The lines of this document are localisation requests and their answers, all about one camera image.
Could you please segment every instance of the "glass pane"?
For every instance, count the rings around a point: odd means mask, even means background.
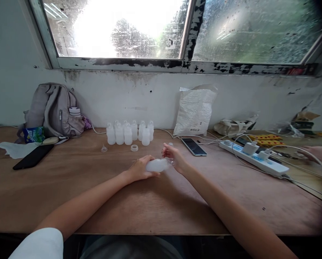
[[[313,0],[207,0],[195,61],[299,64],[322,33]]]
[[[60,57],[178,59],[189,0],[44,0]]]

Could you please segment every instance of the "sticker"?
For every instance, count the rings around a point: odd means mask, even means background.
[[[202,122],[192,124],[192,125],[190,126],[190,131],[193,131],[193,132],[200,131],[201,127],[202,127]]]

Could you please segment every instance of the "gray backpack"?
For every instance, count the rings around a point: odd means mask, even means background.
[[[46,137],[80,137],[84,131],[82,117],[70,115],[69,108],[76,107],[76,98],[66,86],[57,83],[40,84],[32,98],[30,110],[24,112],[23,128],[44,126]]]

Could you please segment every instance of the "bottle cap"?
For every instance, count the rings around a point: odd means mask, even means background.
[[[138,146],[137,146],[137,145],[132,145],[132,146],[131,146],[131,151],[132,151],[132,152],[136,152],[136,151],[138,151]]]

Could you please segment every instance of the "power strip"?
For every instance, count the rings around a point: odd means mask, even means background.
[[[253,155],[248,155],[247,153],[243,152],[243,147],[232,143],[231,141],[228,142],[220,142],[219,147],[236,154],[238,157],[244,159],[245,161],[248,161],[250,164],[253,164],[257,166],[259,169],[266,173],[270,173],[275,177],[280,177],[285,174],[286,171],[289,170],[288,167],[281,165],[279,163],[276,163],[274,161],[271,161],[270,159],[263,160],[258,157],[257,153],[254,153]]]

